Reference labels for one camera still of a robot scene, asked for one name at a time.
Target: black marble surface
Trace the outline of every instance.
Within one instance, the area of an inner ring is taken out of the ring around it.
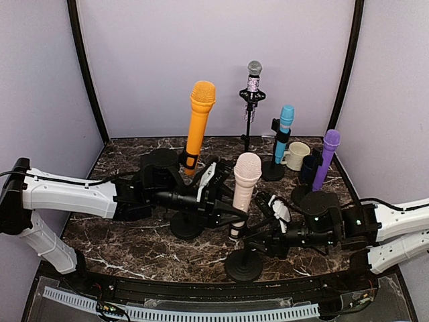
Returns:
[[[320,138],[291,138],[311,148],[322,147]],[[118,139],[109,142],[95,166],[91,178],[102,179],[119,172],[137,170],[139,158],[156,148],[169,148],[180,152],[185,138],[137,138]],[[250,151],[263,160],[271,158],[272,138],[252,138]],[[214,154],[221,158],[236,160],[243,152],[243,142],[239,138],[205,138],[201,150],[199,167],[204,166],[207,156]],[[226,182],[234,188],[233,177]],[[292,189],[298,184],[298,173],[286,169],[285,177],[278,182],[257,183],[258,191],[273,191],[290,200]],[[332,164],[324,191],[335,192],[342,205],[352,201],[341,175]],[[117,222],[100,219],[82,213],[71,214],[64,241],[83,252],[88,269],[93,272],[161,280],[169,282],[228,282],[223,262],[237,246],[227,236],[227,227],[205,229],[192,241],[174,237],[168,227],[167,218],[174,212],[162,208],[154,210],[149,219],[134,222]],[[263,219],[263,215],[251,203],[250,224]],[[292,220],[300,220],[292,212]],[[315,276],[346,270],[351,253],[342,252],[339,247],[331,248],[328,256],[322,256],[311,249],[292,248],[286,260],[263,256],[264,270],[259,280],[279,280],[301,276]]]

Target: white mug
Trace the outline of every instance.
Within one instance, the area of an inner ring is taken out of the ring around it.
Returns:
[[[302,142],[292,142],[289,149],[284,152],[281,164],[285,164],[290,170],[300,171],[302,159],[311,153],[308,145]]]

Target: purple microphone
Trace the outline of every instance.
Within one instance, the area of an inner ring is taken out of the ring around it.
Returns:
[[[313,191],[319,191],[320,188],[322,188],[324,179],[328,174],[330,163],[332,162],[332,157],[334,156],[335,150],[339,145],[340,132],[335,129],[328,130],[323,138],[323,163],[317,169],[316,178],[314,178],[313,182]]]

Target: orange microphone head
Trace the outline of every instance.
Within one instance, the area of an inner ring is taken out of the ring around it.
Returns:
[[[199,155],[201,151],[204,133],[208,120],[208,114],[216,103],[216,87],[206,81],[197,82],[194,86],[192,94],[190,95],[190,106],[192,108],[188,141],[186,142],[186,151],[192,155]],[[188,166],[194,164],[194,159],[188,158],[186,160]],[[193,169],[185,168],[185,173],[189,176],[195,174],[197,162]]]

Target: white wall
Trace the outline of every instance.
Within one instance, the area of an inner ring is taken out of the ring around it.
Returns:
[[[186,136],[189,95],[217,86],[206,135],[245,132],[238,92],[263,65],[252,134],[273,134],[284,104],[294,135],[322,136],[338,89],[353,0],[80,0],[80,21],[109,135]]]
[[[25,156],[41,170],[85,177],[102,141],[80,75],[66,1],[3,0],[0,8],[0,172]],[[40,213],[61,232],[67,214]],[[26,244],[0,234],[0,321],[21,321],[38,263]]]
[[[429,1],[366,1],[338,130],[338,155],[360,197],[429,197]],[[429,256],[402,265],[421,321]]]

